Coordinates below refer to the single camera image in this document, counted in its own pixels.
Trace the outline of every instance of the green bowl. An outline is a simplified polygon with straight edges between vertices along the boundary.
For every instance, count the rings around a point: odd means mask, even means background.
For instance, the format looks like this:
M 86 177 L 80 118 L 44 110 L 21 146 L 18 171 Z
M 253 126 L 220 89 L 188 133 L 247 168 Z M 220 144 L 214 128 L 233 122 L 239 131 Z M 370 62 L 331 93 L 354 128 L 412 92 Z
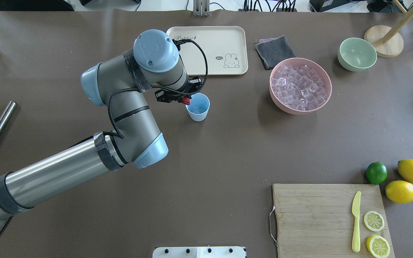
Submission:
M 359 72 L 375 64 L 377 53 L 374 47 L 364 39 L 349 38 L 342 42 L 337 58 L 345 69 Z

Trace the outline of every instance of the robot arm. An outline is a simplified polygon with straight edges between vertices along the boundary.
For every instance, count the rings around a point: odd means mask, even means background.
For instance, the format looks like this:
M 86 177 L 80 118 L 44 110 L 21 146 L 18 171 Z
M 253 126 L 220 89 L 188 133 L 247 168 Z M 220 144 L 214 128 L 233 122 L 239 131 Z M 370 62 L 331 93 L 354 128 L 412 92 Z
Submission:
M 0 177 L 0 227 L 36 204 L 133 162 L 144 168 L 163 159 L 168 148 L 143 92 L 158 83 L 161 102 L 188 104 L 203 83 L 190 80 L 179 45 L 159 30 L 143 32 L 133 49 L 85 71 L 81 84 L 97 106 L 108 106 L 115 132 L 99 132 L 26 168 Z

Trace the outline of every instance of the cutting board handle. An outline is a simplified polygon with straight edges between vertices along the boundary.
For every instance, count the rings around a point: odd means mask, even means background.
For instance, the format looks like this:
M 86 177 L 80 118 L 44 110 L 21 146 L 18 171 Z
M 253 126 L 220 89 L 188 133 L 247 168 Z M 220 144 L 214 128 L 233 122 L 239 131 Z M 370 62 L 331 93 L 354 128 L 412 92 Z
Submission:
M 272 211 L 269 214 L 269 230 L 270 230 L 270 236 L 274 240 L 275 245 L 278 247 L 278 241 L 277 239 L 275 239 L 274 235 L 272 235 L 272 223 L 270 223 L 272 221 L 271 219 L 272 213 L 275 213 L 275 204 L 272 206 Z

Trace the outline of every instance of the pink bowl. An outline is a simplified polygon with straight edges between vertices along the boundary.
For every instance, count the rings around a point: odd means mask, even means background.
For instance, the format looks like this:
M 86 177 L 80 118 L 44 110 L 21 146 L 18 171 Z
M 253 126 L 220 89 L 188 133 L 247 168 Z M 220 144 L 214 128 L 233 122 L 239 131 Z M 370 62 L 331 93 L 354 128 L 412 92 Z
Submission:
M 277 98 L 275 93 L 272 91 L 271 81 L 272 81 L 272 78 L 275 76 L 275 74 L 278 73 L 278 69 L 280 67 L 284 66 L 284 65 L 294 66 L 294 67 L 301 67 L 303 65 L 307 65 L 309 68 L 314 69 L 318 73 L 318 75 L 320 76 L 321 80 L 323 80 L 324 87 L 326 88 L 326 92 L 328 93 L 328 98 L 326 99 L 326 101 L 321 106 L 319 106 L 318 108 L 315 108 L 315 109 L 312 109 L 312 110 L 306 110 L 306 111 L 290 108 L 287 105 L 285 105 L 285 103 L 281 102 Z M 301 114 L 311 113 L 313 111 L 316 111 L 316 110 L 322 108 L 324 105 L 326 105 L 326 103 L 328 103 L 329 99 L 331 98 L 332 85 L 331 85 L 331 79 L 329 78 L 326 71 L 320 65 L 318 65 L 317 63 L 315 63 L 311 60 L 305 59 L 305 58 L 294 57 L 294 58 L 288 58 L 286 60 L 283 60 L 274 67 L 274 69 L 272 70 L 272 73 L 270 74 L 269 91 L 270 91 L 270 96 L 272 97 L 272 100 L 274 101 L 275 105 L 277 105 L 278 108 L 280 108 L 281 110 L 283 110 L 287 113 L 293 114 L 293 115 L 301 115 Z

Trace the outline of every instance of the yellow knife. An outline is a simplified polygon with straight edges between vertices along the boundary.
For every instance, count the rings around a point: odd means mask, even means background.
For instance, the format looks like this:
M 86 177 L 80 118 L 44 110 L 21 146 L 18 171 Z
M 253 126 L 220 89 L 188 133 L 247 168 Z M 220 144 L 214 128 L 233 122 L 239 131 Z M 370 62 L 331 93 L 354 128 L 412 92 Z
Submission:
M 360 242 L 359 242 L 359 204 L 361 202 L 361 192 L 357 191 L 353 199 L 353 204 L 351 205 L 351 213 L 355 217 L 355 225 L 353 228 L 353 239 L 351 240 L 351 250 L 354 252 L 359 252 Z

